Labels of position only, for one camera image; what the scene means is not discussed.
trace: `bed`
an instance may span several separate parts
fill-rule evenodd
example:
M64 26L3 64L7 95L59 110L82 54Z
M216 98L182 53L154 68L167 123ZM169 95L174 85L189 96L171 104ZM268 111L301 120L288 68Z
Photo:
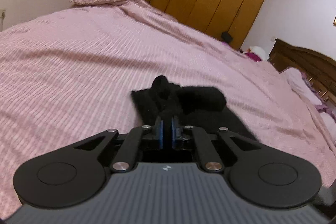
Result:
M130 92L149 87L158 75L181 85L218 87L260 142L312 162L324 188L333 185L336 148L330 134L314 106L277 69L304 68L326 87L328 100L333 85L297 58L281 63L292 60L284 42L274 47L273 66L179 24L143 0L73 3L0 33L1 218L20 206L11 181L20 164L107 128L127 133L140 125Z

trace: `metal screw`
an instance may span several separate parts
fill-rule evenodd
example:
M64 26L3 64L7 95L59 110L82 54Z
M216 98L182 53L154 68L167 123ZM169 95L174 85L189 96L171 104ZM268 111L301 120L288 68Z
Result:
M229 129L227 127L220 127L218 128L220 131L229 131Z
M211 171L218 171L218 170L222 169L222 167L223 166L219 162L214 162L214 161L208 162L205 165L205 168L208 169L208 170L211 170Z
M125 171L129 168L129 164L124 161L118 161L115 164L112 165L113 169L118 171Z

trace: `folded black clothing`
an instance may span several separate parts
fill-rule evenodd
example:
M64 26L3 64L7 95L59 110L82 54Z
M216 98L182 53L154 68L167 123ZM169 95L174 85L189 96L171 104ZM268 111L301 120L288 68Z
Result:
M154 79L150 89L132 91L131 96L144 124L154 125L157 116L177 116L183 126L202 127L207 133L216 133L218 128L227 127L256 140L226 106L224 95L215 87L180 87L161 75Z

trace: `black round motor cover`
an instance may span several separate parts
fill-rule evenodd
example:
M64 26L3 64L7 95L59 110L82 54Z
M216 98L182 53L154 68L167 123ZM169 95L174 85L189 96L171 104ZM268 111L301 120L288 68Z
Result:
M23 203L62 208L95 195L105 178L103 166L90 151L65 147L22 164L13 184Z
M246 200L268 208L292 208L312 200L321 177L310 162L268 147L245 151L229 181Z

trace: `wooden headboard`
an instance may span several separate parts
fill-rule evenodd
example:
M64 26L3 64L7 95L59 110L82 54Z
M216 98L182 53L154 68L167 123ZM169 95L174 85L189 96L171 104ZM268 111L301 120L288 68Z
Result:
M310 85L336 111L336 61L319 52L276 39L269 62L279 71L295 67L307 74Z

